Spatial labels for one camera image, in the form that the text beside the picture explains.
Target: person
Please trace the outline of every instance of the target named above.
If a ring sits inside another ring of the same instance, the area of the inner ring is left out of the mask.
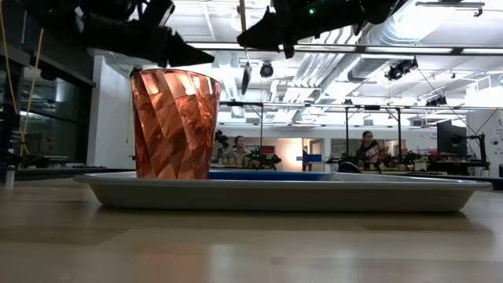
[[[237,136],[234,138],[234,146],[227,153],[227,156],[233,160],[235,165],[243,165],[244,158],[250,154],[250,151],[246,149],[246,142],[243,136]]]
[[[387,146],[381,148],[377,141],[374,141],[374,134],[370,130],[366,130],[362,134],[362,145],[358,150],[358,156],[364,161],[364,168],[369,169],[370,164],[379,167],[380,153],[387,150]]]

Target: dark hair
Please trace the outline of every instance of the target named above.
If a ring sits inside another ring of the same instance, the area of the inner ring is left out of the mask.
[[[371,134],[372,132],[370,130],[366,130],[363,132],[362,134],[362,138],[365,139],[365,137],[367,136],[367,134]]]
[[[237,137],[235,137],[235,138],[234,138],[234,146],[233,146],[233,148],[236,148],[236,145],[237,145],[237,139],[238,139],[238,138],[244,138],[244,137],[243,137],[243,136],[237,136]]]

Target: desk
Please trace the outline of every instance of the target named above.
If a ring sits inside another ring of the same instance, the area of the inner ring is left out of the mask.
[[[501,282],[503,194],[475,193],[461,212],[118,210],[72,180],[19,182],[0,193],[0,274],[5,283]]]

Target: ceiling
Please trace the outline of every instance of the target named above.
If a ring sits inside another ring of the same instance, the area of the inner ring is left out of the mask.
[[[176,9],[167,24],[175,28],[187,42],[236,42],[236,37],[240,34],[238,0],[177,0],[174,2]],[[387,22],[367,28],[361,37],[355,37],[349,28],[343,28],[326,32],[321,35],[320,39],[306,39],[305,42],[366,45],[392,45],[400,42],[418,46],[503,46],[503,33],[501,33],[503,1],[482,0],[485,6],[480,17],[474,17],[475,9],[419,7],[415,5],[416,2],[417,0],[409,0]],[[262,17],[269,4],[270,1],[266,0],[246,1],[248,27]],[[220,80],[223,85],[222,99],[224,100],[282,103],[302,103],[308,100],[310,103],[340,104],[350,98],[354,104],[358,102],[381,105],[388,103],[424,105],[428,98],[438,93],[446,95],[450,105],[469,106],[465,99],[467,90],[470,94],[474,94],[470,90],[475,90],[475,94],[483,95],[481,86],[475,87],[477,83],[486,80],[489,81],[491,88],[501,87],[499,74],[503,74],[503,56],[417,56],[420,71],[414,70],[402,79],[390,82],[384,78],[384,73],[389,69],[390,64],[395,64],[401,57],[389,56],[377,60],[362,58],[355,54],[297,53],[293,58],[285,60],[283,53],[248,52],[253,71],[249,91],[242,96],[240,87],[244,63],[247,61],[246,54],[239,51],[211,53],[215,55],[215,63],[192,66],[188,69]],[[134,64],[142,64],[144,68],[156,67],[148,61],[137,58],[120,54],[102,54],[107,57],[107,62],[112,67],[119,70],[131,69]],[[274,75],[271,78],[261,78],[259,70],[263,62],[271,62],[273,65]],[[363,80],[358,82],[348,80],[348,72],[355,74],[361,70],[368,73]],[[486,106],[497,106],[495,102],[486,101]],[[289,120],[293,123],[298,121],[320,123],[322,120],[343,123],[343,118],[339,117],[339,114],[326,112],[326,110],[328,109],[317,112],[309,109],[291,110],[275,107],[268,108],[266,113],[271,123]],[[246,109],[246,114],[237,113],[237,116],[232,115],[230,111],[231,108],[222,107],[219,121],[243,123],[246,122],[246,118],[257,115],[251,109]],[[443,113],[443,115],[457,117],[452,112]]]

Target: tray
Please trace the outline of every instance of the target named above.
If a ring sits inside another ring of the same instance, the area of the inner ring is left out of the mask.
[[[446,212],[487,182],[348,173],[211,171],[208,180],[137,178],[135,172],[75,177],[118,208],[232,211]]]

